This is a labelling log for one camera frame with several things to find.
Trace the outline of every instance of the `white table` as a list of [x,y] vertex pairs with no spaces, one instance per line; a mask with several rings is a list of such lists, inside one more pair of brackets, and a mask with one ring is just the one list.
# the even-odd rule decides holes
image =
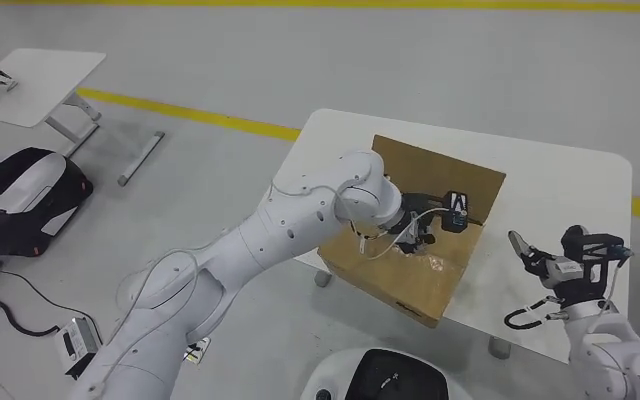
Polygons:
[[[629,162],[599,151],[319,110],[307,121],[274,181],[283,185],[301,171],[323,168],[327,160],[349,149],[371,148],[375,134],[507,174],[445,317],[566,363],[569,341],[562,322],[529,331],[514,331],[503,324],[509,312],[553,294],[525,272],[507,232],[517,230],[529,243],[556,254],[562,254],[561,236],[575,224],[629,243]],[[316,283],[328,282],[329,271],[315,251],[297,259],[319,269]],[[628,290],[626,265],[613,297],[623,314]]]
[[[0,122],[33,128],[46,122],[71,140],[74,145],[65,153],[73,153],[98,129],[101,114],[75,92],[76,88],[105,59],[104,53],[78,51],[16,49],[0,61],[0,71],[18,84],[9,92],[0,92]],[[84,111],[92,123],[82,132],[72,132],[51,113],[60,105],[75,106]],[[157,132],[118,179],[124,186],[133,173],[162,139]]]

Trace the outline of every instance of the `metal table leg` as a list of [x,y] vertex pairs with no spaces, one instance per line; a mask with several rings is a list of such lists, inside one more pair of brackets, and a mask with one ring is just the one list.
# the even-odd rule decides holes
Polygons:
[[511,357],[511,343],[491,336],[489,338],[489,354],[500,360],[506,360]]
[[140,165],[147,159],[149,154],[155,149],[155,147],[160,143],[160,140],[164,137],[164,132],[156,132],[155,135],[147,142],[147,144],[142,149],[142,152],[128,167],[127,169],[120,175],[118,178],[118,185],[124,186],[129,182],[131,176],[140,168]]
[[[69,96],[63,104],[72,107],[78,107],[94,122],[90,129],[83,136],[79,137],[75,133],[71,132],[67,127],[62,125],[55,118],[47,118],[47,124],[49,124],[53,129],[57,130],[74,143],[73,148],[71,148],[71,150],[69,150],[67,154],[65,154],[67,157],[71,157],[71,155],[76,150],[78,150],[78,148],[82,146],[82,144],[89,138],[89,136],[91,136],[91,134],[98,128],[99,125],[97,121],[102,117],[102,114],[91,107],[89,103],[87,103],[82,97],[78,96],[77,93],[73,93],[71,96]],[[121,137],[123,141],[127,142],[126,145],[130,151],[132,151],[131,147],[135,148],[135,151],[132,155],[135,156],[136,159],[127,167],[127,169],[125,169],[122,175],[120,175],[120,177],[118,178],[118,184],[120,186],[124,186],[129,182],[131,176],[138,170],[138,168],[140,168],[140,165],[142,165],[144,160],[147,159],[149,154],[153,151],[153,149],[155,149],[164,135],[164,132],[156,132],[155,135],[153,135],[153,137],[146,143],[146,145],[142,149],[139,149],[137,146],[133,146],[131,143],[129,143],[129,138],[124,136]]]
[[84,135],[82,136],[78,136],[75,133],[71,132],[71,130],[69,130],[69,128],[67,128],[66,126],[62,125],[62,123],[60,123],[60,121],[58,121],[57,119],[53,118],[53,117],[48,117],[45,122],[52,127],[53,129],[55,129],[56,131],[58,131],[61,135],[63,135],[64,137],[66,137],[67,139],[71,140],[74,145],[71,149],[67,150],[67,152],[64,154],[67,157],[71,157],[73,155],[73,153],[76,152],[76,150],[78,150],[80,148],[80,146],[82,146],[84,144],[84,142],[87,141],[87,139],[89,139],[89,137],[93,134],[93,132],[96,131],[96,129],[98,129],[98,127],[100,125],[98,125],[97,123],[93,123],[89,126],[88,130],[84,133]]
[[318,271],[316,272],[316,277],[313,280],[316,282],[316,285],[318,285],[319,287],[326,287],[331,281],[332,277],[333,275],[331,275],[328,272]]
[[98,121],[100,117],[102,117],[101,113],[94,110],[93,107],[91,107],[89,103],[87,103],[82,97],[78,96],[77,93],[73,93],[71,96],[69,96],[67,100],[65,100],[64,104],[68,106],[78,107],[79,109],[84,111],[84,113],[87,114],[89,118],[91,118],[91,120],[93,120],[94,122]]

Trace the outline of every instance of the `gray floor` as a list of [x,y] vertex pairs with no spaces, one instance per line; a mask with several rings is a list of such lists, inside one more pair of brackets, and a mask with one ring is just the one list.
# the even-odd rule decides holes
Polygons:
[[[120,107],[101,111],[110,116],[106,129],[75,158],[97,183],[95,195],[43,257],[14,259],[8,267],[53,299],[94,314],[106,333],[121,315],[118,282],[164,250],[202,243],[250,213],[289,144]],[[127,124],[117,122],[123,119]],[[115,156],[122,147],[110,130],[135,136],[156,128],[168,131],[168,140],[127,187],[118,187],[125,159]],[[373,345],[429,359],[478,399],[574,398],[560,363],[519,348],[499,361],[488,355],[488,337],[480,332],[450,321],[426,329],[339,279],[320,289],[313,275],[289,261],[251,282],[213,335],[204,362],[183,367],[173,398],[295,399],[322,358]],[[71,317],[10,278],[0,279],[2,298],[29,326]],[[0,336],[0,377],[16,399],[64,398],[72,381],[63,377],[51,340],[21,336],[6,322]],[[35,377],[39,384],[29,384]]]
[[[15,47],[104,51],[107,61],[86,86],[293,127],[331,107],[613,151],[637,166],[637,18],[5,6],[0,57]],[[97,183],[95,196],[44,257],[9,268],[95,314],[109,332],[120,316],[120,279],[163,250],[205,242],[249,214],[291,144],[97,106],[105,128],[76,158]],[[46,127],[0,128],[2,157],[28,145],[65,144]],[[155,129],[169,137],[119,188],[126,158],[114,132]],[[0,292],[34,329],[71,317],[19,282],[0,279]],[[17,400],[64,398],[72,382],[50,340],[22,337],[1,319],[0,336],[0,382]],[[291,261],[246,288],[203,364],[181,371],[173,398],[295,399],[332,351],[378,344],[452,371],[479,399],[577,397],[566,366],[518,348],[498,361],[486,353],[487,340],[451,322],[427,330],[339,280],[318,289],[313,271]]]

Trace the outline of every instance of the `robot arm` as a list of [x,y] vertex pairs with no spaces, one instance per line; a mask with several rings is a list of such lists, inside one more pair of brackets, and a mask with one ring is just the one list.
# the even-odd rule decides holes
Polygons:
[[[640,399],[640,337],[627,318],[605,300],[608,264],[617,261],[616,272],[633,255],[621,238],[607,234],[589,234],[584,227],[573,226],[562,238],[564,256],[545,253],[525,242],[515,231],[509,240],[522,259],[527,272],[540,278],[542,285],[554,291],[531,308],[545,302],[560,305],[560,311],[547,320],[563,320],[571,350],[569,366],[576,381],[592,400]],[[595,266],[600,266],[600,276]],[[530,329],[541,321],[514,325],[510,320],[524,313],[519,310],[505,318],[514,329]]]
[[396,224],[404,217],[401,202],[372,151],[349,153],[285,188],[272,186],[257,210],[215,243],[169,252],[154,266],[70,398],[168,399],[186,346],[218,326],[247,282],[316,248],[349,220]]

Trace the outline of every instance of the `yellow stripe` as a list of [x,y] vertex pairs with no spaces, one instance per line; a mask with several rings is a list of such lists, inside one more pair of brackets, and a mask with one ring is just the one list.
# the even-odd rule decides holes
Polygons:
[[206,7],[334,7],[334,8],[463,8],[489,10],[640,12],[640,3],[589,1],[491,0],[0,0],[0,4],[206,6]]
[[634,197],[631,200],[631,214],[634,217],[640,217],[640,197]]
[[272,125],[264,122],[251,121],[248,119],[236,118],[208,111],[194,110],[191,108],[174,106],[171,104],[158,103],[151,100],[138,99],[135,97],[123,96],[120,94],[108,93],[100,90],[80,88],[77,92],[82,97],[102,101],[105,103],[113,103],[125,107],[137,108],[139,110],[151,111],[170,117],[183,118],[202,122],[205,124],[218,125],[238,131],[253,133],[256,135],[295,141],[300,134],[299,129],[287,128],[284,126]]

